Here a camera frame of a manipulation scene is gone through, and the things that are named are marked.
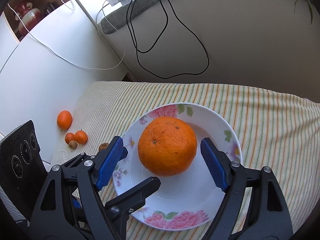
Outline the floral white plate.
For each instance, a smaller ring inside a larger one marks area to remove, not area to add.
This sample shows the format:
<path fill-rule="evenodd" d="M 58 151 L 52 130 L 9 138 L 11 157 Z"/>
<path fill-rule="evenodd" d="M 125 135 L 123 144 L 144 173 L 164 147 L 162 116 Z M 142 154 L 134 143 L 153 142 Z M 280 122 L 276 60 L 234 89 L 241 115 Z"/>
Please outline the floral white plate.
<path fill-rule="evenodd" d="M 212 220 L 224 197 L 201 155 L 209 138 L 232 161 L 242 162 L 240 143 L 216 112 L 193 103 L 171 103 L 145 113 L 123 134 L 128 155 L 113 173 L 117 194 L 156 176 L 159 189 L 135 211 L 138 221 L 167 231 L 188 230 Z"/>

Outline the white cabinet panel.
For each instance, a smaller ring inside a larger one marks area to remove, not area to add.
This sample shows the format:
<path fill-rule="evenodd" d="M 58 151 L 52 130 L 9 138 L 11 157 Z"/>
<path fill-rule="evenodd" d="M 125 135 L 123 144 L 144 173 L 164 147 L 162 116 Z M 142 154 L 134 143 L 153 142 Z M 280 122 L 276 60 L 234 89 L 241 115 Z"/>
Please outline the white cabinet panel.
<path fill-rule="evenodd" d="M 76 3 L 58 7 L 18 41 L 1 16 L 1 136 L 32 120 L 42 160 L 61 135 L 56 119 L 74 111 L 88 85 L 120 81 L 127 69 Z"/>

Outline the small reddish mandarin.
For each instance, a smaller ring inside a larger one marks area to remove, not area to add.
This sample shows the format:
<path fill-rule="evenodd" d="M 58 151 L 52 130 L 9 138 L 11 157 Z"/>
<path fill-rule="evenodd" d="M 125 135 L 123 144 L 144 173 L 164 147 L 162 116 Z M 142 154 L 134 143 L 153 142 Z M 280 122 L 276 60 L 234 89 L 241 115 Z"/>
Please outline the small reddish mandarin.
<path fill-rule="evenodd" d="M 73 133 L 67 133 L 67 134 L 65 135 L 65 142 L 66 142 L 66 144 L 69 144 L 70 141 L 72 141 L 72 140 L 75 140 L 75 134 L 73 134 Z"/>

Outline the large orange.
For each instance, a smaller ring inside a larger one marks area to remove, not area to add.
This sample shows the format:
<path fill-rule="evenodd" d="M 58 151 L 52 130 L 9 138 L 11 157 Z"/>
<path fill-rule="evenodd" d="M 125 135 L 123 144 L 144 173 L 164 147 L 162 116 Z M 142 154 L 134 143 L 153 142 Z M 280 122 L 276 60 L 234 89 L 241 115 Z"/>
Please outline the large orange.
<path fill-rule="evenodd" d="M 84 145 L 88 141 L 88 135 L 80 130 L 74 134 L 75 140 L 77 143 Z"/>
<path fill-rule="evenodd" d="M 141 164 L 160 177 L 186 171 L 197 151 L 196 134 L 186 122 L 161 116 L 146 126 L 137 146 Z"/>

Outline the brown kiwi fruit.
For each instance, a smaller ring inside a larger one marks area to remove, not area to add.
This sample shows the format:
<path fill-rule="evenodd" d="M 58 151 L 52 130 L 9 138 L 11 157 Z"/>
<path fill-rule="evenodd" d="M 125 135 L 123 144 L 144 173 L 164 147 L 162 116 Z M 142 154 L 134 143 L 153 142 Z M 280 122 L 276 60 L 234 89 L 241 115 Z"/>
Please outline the brown kiwi fruit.
<path fill-rule="evenodd" d="M 105 149 L 107 149 L 108 148 L 108 146 L 109 146 L 109 143 L 103 143 L 103 144 L 100 144 L 99 145 L 99 148 L 98 148 L 98 151 L 102 151 L 102 150 L 105 150 Z"/>

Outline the small brown longan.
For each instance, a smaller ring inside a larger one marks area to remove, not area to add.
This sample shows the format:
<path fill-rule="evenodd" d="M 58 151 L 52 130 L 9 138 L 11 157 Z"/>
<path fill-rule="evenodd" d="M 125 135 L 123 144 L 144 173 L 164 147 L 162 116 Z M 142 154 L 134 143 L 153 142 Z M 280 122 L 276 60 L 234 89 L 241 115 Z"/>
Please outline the small brown longan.
<path fill-rule="evenodd" d="M 77 148 L 77 142 L 75 140 L 71 140 L 68 143 L 68 147 L 71 148 L 71 149 L 76 149 Z"/>

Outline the red white vase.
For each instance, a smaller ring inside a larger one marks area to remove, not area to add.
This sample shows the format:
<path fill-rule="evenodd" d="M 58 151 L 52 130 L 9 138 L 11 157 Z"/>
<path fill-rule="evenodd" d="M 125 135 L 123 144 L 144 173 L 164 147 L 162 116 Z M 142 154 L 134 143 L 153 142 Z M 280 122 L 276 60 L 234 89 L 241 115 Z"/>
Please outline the red white vase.
<path fill-rule="evenodd" d="M 31 0 L 20 0 L 14 10 L 18 15 L 15 20 L 19 22 L 18 31 L 22 36 L 28 33 L 25 27 L 31 31 L 43 19 L 40 9 L 34 7 Z"/>

